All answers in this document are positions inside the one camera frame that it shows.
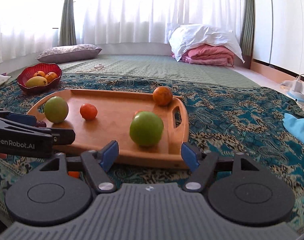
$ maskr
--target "orange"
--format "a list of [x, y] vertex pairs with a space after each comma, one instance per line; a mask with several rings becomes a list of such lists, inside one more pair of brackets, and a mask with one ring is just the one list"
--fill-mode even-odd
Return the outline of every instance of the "orange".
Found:
[[45, 77], [45, 73], [43, 71], [35, 72], [33, 77]]
[[98, 110], [94, 105], [83, 104], [80, 108], [80, 114], [86, 121], [94, 120], [98, 114]]
[[168, 87], [161, 86], [153, 91], [153, 100], [158, 106], [167, 106], [172, 98], [172, 91]]
[[49, 72], [45, 75], [47, 83], [50, 84], [55, 78], [58, 78], [57, 74], [54, 72]]
[[78, 171], [69, 171], [69, 176], [74, 177], [74, 178], [79, 178], [80, 173]]

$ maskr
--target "green curtain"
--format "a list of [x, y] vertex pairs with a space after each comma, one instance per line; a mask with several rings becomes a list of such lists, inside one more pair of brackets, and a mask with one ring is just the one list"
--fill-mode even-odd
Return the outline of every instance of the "green curtain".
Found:
[[76, 45], [73, 0], [64, 0], [59, 46]]
[[243, 55], [252, 56], [255, 24], [254, 0], [246, 0], [240, 47]]

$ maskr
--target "white pillow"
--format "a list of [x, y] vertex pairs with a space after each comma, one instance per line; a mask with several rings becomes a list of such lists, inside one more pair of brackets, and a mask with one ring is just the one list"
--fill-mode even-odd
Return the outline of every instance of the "white pillow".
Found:
[[241, 48], [232, 31], [230, 32], [202, 24], [181, 25], [172, 33], [169, 43], [177, 61], [179, 61], [182, 55], [189, 49], [208, 44], [226, 47], [244, 63]]

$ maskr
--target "white cord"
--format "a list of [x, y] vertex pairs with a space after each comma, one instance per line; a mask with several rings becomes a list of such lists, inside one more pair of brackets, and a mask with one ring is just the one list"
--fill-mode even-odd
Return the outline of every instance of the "white cord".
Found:
[[77, 70], [75, 71], [75, 73], [88, 73], [88, 72], [93, 72], [93, 71], [97, 71], [97, 72], [105, 72], [107, 71], [107, 69], [104, 67], [103, 64], [98, 64], [98, 65], [95, 65], [94, 68], [92, 69], [89, 69], [89, 70]]

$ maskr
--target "floor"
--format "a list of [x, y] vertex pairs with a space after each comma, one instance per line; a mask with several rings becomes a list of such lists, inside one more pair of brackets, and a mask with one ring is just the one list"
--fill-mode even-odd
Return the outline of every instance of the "floor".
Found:
[[257, 72], [254, 72], [250, 69], [246, 69], [246, 68], [243, 68], [243, 67], [238, 67], [238, 66], [235, 66], [233, 68], [233, 70], [242, 74], [243, 76], [251, 79], [252, 81], [256, 82], [258, 85], [260, 85], [262, 87], [272, 88], [272, 89], [288, 96], [287, 95], [287, 89], [285, 89], [285, 87], [283, 87], [283, 86], [279, 85], [278, 83], [262, 76], [261, 74], [259, 74]]

